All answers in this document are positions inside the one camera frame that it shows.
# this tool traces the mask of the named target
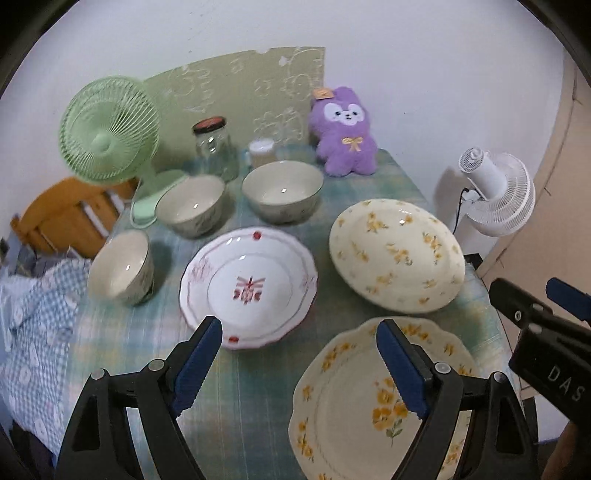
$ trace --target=red pattern plate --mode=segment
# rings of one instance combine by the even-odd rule
[[[271,228],[243,228],[205,245],[181,280],[180,306],[197,328],[207,315],[222,322],[222,346],[276,342],[306,316],[317,291],[310,251]]]

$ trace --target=blue gripper pad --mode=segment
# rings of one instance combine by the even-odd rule
[[[423,377],[384,321],[378,325],[376,344],[407,408],[420,419],[426,419],[429,406],[424,395]]]
[[[212,366],[222,341],[222,324],[215,320],[207,328],[174,383],[175,397],[170,406],[174,417],[193,406],[197,393]]]
[[[591,320],[591,297],[554,277],[546,284],[546,296],[579,320]]]

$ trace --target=green paper board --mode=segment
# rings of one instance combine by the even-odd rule
[[[160,114],[157,169],[195,157],[192,126],[222,115],[238,148],[257,137],[308,142],[311,91],[324,83],[323,47],[280,47],[200,60],[145,81]]]

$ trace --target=ceramic bowl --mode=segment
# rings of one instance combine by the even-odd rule
[[[260,348],[304,320],[317,280],[314,257],[295,237],[241,228],[218,236],[191,260],[181,279],[181,311],[193,329],[217,317],[224,348]]]
[[[156,205],[156,218],[185,238],[211,230],[222,216],[222,179],[213,175],[189,177],[166,192]]]
[[[395,312],[440,309],[464,282],[462,249],[433,215],[392,199],[359,202],[330,230],[330,256],[362,297]]]
[[[254,169],[242,183],[251,208],[269,223],[299,222],[320,200],[322,172],[301,161],[282,160]]]
[[[136,305],[154,285],[154,262],[148,235],[139,230],[120,233],[100,250],[88,275],[89,295]]]

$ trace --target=yellow bow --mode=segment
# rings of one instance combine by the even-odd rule
[[[351,145],[351,148],[349,150],[350,152],[352,152],[353,150],[361,152],[361,149],[359,148],[359,144],[362,141],[363,141],[363,137],[355,137],[355,138],[345,137],[343,139],[343,145]]]

